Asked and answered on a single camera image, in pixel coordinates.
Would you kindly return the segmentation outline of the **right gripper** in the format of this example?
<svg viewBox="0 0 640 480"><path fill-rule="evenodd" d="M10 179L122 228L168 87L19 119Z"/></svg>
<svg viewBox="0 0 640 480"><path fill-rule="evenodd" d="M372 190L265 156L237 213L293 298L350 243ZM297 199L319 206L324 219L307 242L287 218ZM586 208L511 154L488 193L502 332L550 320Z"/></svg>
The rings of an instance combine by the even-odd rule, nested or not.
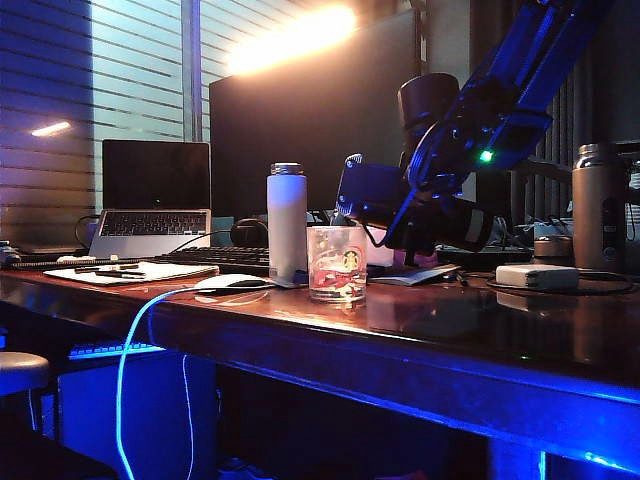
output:
<svg viewBox="0 0 640 480"><path fill-rule="evenodd" d="M414 192L394 211L388 226L389 248L434 249L445 215L442 200L432 197L458 194L472 172L503 169L502 154L495 146L498 126L494 118L442 119L419 136L414 161L411 152L402 152L403 179Z"/></svg>

